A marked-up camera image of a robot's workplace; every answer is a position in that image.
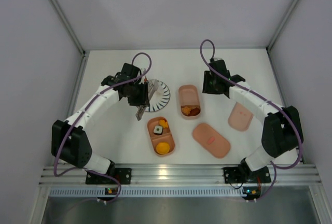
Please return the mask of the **metal serving tongs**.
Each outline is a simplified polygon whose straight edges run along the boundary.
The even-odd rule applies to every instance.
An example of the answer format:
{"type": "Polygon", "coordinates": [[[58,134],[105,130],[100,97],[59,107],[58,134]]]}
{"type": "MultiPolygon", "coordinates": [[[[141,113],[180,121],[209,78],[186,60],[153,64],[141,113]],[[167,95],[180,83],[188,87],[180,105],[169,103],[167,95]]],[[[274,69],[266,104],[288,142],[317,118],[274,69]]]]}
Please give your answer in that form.
{"type": "Polygon", "coordinates": [[[152,79],[145,81],[143,84],[141,84],[141,86],[142,90],[139,97],[140,104],[135,114],[138,121],[142,119],[145,109],[150,106],[150,100],[152,96],[158,91],[159,84],[158,80],[152,79]]]}

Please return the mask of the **pink divided lunch box tray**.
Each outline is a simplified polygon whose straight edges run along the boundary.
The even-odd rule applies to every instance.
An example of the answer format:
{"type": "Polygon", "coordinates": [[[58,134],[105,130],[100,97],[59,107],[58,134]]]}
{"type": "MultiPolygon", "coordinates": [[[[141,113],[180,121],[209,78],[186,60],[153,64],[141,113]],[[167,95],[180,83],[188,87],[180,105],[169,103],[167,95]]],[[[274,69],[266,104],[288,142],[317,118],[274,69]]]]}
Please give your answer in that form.
{"type": "Polygon", "coordinates": [[[198,119],[201,115],[201,111],[197,116],[186,116],[181,112],[181,108],[184,106],[189,106],[191,108],[200,108],[200,98],[199,92],[196,86],[194,85],[183,85],[178,89],[178,102],[179,102],[179,110],[180,114],[183,118],[187,120],[198,119]]]}

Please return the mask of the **brown meat slice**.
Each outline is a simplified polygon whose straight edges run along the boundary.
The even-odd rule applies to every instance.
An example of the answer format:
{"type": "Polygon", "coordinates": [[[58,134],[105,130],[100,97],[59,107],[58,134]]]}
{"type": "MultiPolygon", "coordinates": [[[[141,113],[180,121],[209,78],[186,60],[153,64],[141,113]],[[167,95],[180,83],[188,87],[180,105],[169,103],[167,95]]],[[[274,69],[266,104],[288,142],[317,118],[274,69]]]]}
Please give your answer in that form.
{"type": "Polygon", "coordinates": [[[188,116],[197,116],[200,111],[200,108],[192,108],[188,116]]]}

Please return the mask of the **orange fried nugget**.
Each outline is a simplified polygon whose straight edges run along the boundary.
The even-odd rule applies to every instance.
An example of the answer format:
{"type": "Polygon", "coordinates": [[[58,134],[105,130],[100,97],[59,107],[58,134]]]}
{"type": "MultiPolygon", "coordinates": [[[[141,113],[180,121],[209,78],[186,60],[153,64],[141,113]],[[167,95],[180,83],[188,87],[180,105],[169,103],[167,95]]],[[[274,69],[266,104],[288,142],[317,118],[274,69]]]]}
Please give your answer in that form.
{"type": "Polygon", "coordinates": [[[182,112],[184,115],[188,116],[188,115],[190,114],[190,112],[191,112],[191,107],[189,107],[189,106],[184,106],[184,107],[181,108],[181,112],[182,112]]]}

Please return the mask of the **orange fish shaped food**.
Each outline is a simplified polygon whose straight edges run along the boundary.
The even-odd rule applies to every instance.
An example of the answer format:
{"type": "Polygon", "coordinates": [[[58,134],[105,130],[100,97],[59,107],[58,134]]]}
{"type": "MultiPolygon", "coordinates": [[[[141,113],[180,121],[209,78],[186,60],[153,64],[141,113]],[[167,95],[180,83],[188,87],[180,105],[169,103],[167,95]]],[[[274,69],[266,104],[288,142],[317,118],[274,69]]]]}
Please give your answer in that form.
{"type": "Polygon", "coordinates": [[[165,119],[160,119],[159,120],[159,125],[162,126],[164,129],[169,128],[169,124],[165,119]]]}

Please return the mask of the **light pink lid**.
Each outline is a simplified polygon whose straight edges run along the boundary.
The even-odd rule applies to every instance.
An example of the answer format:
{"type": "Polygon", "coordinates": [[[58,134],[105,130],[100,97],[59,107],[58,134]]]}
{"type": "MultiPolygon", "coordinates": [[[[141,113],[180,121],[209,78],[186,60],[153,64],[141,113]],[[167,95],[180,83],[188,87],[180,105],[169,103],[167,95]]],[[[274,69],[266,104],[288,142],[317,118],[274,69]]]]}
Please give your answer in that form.
{"type": "Polygon", "coordinates": [[[244,132],[250,127],[253,116],[247,108],[236,103],[228,118],[228,124],[233,129],[244,132]]]}

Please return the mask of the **pink lunch box lid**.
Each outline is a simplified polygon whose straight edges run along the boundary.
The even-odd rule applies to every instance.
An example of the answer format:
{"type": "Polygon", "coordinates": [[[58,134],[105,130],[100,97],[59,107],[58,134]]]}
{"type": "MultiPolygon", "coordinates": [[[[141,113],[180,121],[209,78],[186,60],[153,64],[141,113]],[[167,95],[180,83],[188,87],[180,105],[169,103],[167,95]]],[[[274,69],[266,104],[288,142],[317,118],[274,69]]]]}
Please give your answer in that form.
{"type": "Polygon", "coordinates": [[[224,158],[231,149],[228,140],[207,123],[197,125],[192,132],[192,136],[215,158],[224,158]]]}

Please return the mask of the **orange round dumpling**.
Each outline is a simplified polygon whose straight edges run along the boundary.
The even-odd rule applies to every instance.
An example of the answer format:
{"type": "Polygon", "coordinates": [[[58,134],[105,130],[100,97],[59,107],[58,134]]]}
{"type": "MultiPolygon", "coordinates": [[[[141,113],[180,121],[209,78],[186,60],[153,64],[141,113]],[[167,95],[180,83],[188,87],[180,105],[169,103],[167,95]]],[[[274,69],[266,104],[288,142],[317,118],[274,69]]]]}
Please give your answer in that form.
{"type": "Polygon", "coordinates": [[[170,152],[170,145],[166,142],[160,142],[156,146],[156,152],[159,155],[165,155],[170,152]]]}

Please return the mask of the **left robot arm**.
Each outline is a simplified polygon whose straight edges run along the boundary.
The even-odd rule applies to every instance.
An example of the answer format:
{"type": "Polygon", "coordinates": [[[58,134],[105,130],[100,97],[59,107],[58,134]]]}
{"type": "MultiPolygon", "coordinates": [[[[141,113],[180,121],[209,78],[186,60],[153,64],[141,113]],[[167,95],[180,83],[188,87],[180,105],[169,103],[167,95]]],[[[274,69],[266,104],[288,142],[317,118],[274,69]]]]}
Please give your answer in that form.
{"type": "Polygon", "coordinates": [[[111,176],[114,164],[93,152],[88,132],[98,119],[122,98],[131,106],[149,106],[148,83],[142,78],[147,71],[125,63],[115,76],[103,79],[94,95],[66,120],[52,125],[51,153],[54,165],[63,160],[75,168],[111,176]]]}

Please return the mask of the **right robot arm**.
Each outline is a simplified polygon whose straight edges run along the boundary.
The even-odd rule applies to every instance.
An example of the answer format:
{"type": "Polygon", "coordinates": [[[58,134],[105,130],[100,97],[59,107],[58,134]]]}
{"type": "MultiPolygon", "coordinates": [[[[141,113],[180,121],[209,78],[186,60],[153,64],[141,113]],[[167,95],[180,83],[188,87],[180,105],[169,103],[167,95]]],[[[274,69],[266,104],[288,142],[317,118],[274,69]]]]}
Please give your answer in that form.
{"type": "Polygon", "coordinates": [[[253,177],[280,155],[301,148],[303,132],[294,106],[283,107],[250,89],[243,77],[230,74],[222,59],[211,58],[207,66],[202,92],[225,95],[249,110],[262,124],[260,146],[238,166],[242,177],[253,177]]]}

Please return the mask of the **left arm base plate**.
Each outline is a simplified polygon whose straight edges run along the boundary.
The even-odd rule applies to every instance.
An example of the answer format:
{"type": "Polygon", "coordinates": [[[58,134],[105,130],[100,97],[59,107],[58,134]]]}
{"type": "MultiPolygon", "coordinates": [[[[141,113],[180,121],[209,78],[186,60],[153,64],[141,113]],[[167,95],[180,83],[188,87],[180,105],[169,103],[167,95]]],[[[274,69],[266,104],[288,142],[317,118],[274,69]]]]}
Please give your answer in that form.
{"type": "MultiPolygon", "coordinates": [[[[131,183],[131,168],[115,168],[115,173],[112,176],[117,181],[119,181],[122,185],[129,185],[131,183]]],[[[93,173],[88,172],[86,176],[86,185],[116,185],[116,182],[113,180],[106,178],[104,176],[95,175],[93,173]]]]}

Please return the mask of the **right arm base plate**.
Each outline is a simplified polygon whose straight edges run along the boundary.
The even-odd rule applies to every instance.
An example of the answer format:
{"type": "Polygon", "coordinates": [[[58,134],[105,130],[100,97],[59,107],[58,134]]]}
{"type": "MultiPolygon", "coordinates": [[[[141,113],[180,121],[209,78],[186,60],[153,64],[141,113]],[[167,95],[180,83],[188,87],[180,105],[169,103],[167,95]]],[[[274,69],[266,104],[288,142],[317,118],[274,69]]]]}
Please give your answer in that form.
{"type": "Polygon", "coordinates": [[[254,172],[241,172],[238,166],[224,167],[224,178],[227,184],[262,184],[272,182],[268,167],[265,166],[254,172]]]}

